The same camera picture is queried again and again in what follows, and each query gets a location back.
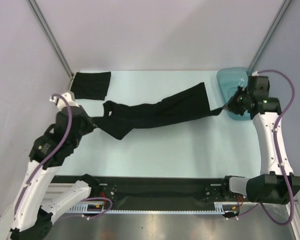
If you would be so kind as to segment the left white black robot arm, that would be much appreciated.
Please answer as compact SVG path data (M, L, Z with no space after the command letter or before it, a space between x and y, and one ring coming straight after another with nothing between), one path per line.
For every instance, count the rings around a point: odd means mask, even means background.
M33 144L23 185L13 206L0 216L0 240L42 240L71 207L84 199L99 197L100 182L84 174L69 190L42 203L65 159L73 154L82 137L95 128L80 105L64 107L57 113L55 123Z

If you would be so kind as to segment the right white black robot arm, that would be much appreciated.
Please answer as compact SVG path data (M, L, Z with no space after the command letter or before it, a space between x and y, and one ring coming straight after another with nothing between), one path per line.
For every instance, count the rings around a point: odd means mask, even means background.
M238 87L224 108L237 115L248 112L257 132L261 167L253 178L230 176L220 188L232 201L238 194L252 203L286 205L300 190L300 176L289 163L282 135L282 110L278 98L269 96L267 76L249 76L247 86Z

